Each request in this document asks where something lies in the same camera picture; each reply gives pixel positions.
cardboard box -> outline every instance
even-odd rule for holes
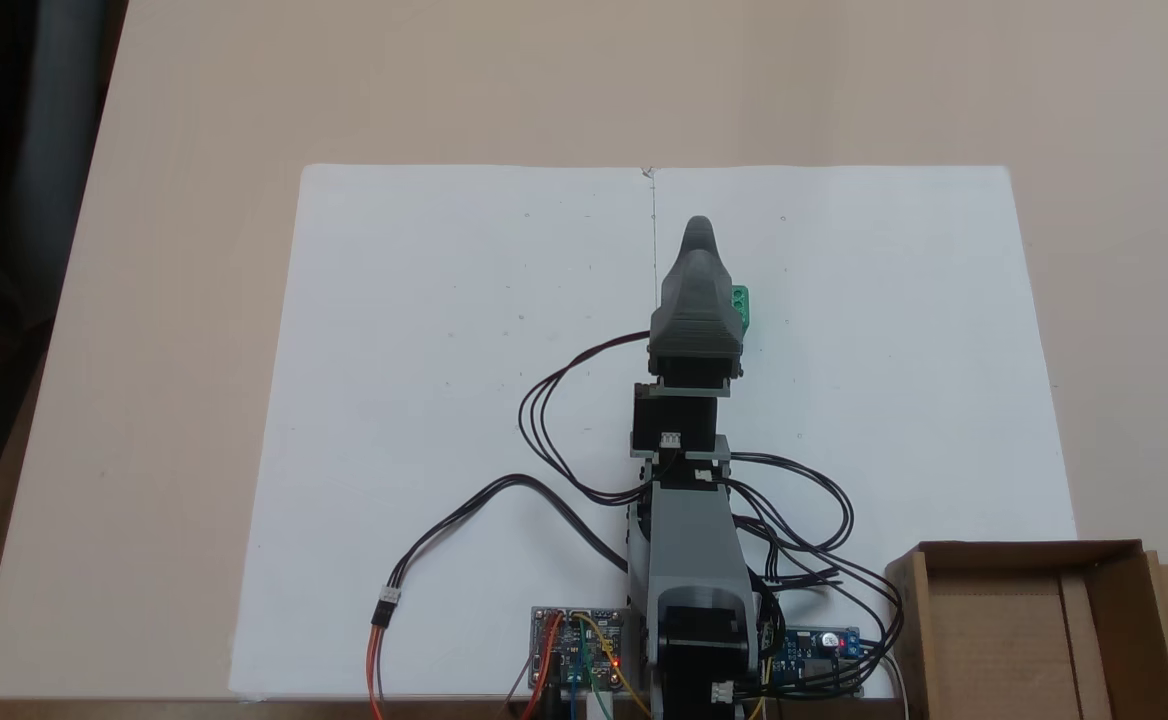
[[[1168,565],[1139,541],[925,542],[887,576],[913,719],[1168,720]]]

blue circuit board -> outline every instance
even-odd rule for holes
[[[610,641],[611,652],[616,653],[617,659],[621,659],[628,655],[631,644],[626,641],[626,634],[630,630],[628,610],[621,607],[575,607],[573,609],[571,607],[533,607],[530,610],[531,660],[530,671],[526,673],[526,687],[534,688],[535,683],[538,681],[540,670],[547,663],[547,658],[542,656],[544,634],[552,616],[559,614],[566,621],[558,626],[556,639],[552,642],[552,651],[562,657],[561,683],[569,684],[572,679],[589,683],[588,677],[580,674],[580,669],[583,669],[585,673],[593,676],[598,688],[603,688],[603,691],[619,691],[621,688],[620,676],[616,673],[616,667],[611,666],[611,660],[602,650],[602,638],[597,637],[592,628],[580,629],[579,621],[570,618],[578,612],[592,618],[602,632],[606,635],[606,639]],[[589,659],[592,662],[586,667],[583,664],[584,657],[580,655],[580,641],[588,644]]]
[[[858,660],[863,652],[858,628],[790,628],[784,648],[772,660],[771,681],[797,685],[813,676],[827,676]]]

beige table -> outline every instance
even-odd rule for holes
[[[310,162],[1009,165],[1079,532],[1168,559],[1168,0],[132,0],[0,695],[228,694]]]

white paper sheet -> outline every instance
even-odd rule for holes
[[[693,214],[712,219],[752,292],[745,375],[719,428],[736,450],[843,484],[857,510],[846,558],[880,570],[918,539],[1075,536],[1003,169],[659,169],[652,182],[639,169],[315,165],[296,217],[232,691],[366,697],[380,586],[499,475],[544,479],[624,552],[624,512],[538,464],[517,402],[580,349],[648,327]],[[558,446],[593,486],[635,479],[631,385],[645,379],[637,342],[552,399]],[[735,475],[812,536],[836,522],[799,478]],[[385,691],[502,695],[530,605],[624,596],[619,572],[513,489],[412,566]],[[785,607],[790,624],[875,635],[836,594]],[[869,694],[889,694],[885,680]]]

orange wire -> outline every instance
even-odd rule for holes
[[[557,639],[557,625],[561,624],[562,614],[558,612],[552,616],[552,624],[548,626],[544,651],[538,653],[538,680],[535,683],[535,690],[530,693],[530,701],[526,704],[526,711],[521,714],[521,720],[530,720],[530,716],[535,712],[535,701],[538,700],[538,693],[544,692],[544,683],[548,683],[548,653],[552,651],[552,642]]]
[[[384,720],[384,716],[378,713],[378,702],[375,701],[375,641],[378,641],[378,634],[383,630],[378,625],[373,625],[370,628],[370,639],[366,643],[366,692],[370,694],[370,712],[375,715],[375,720]]]

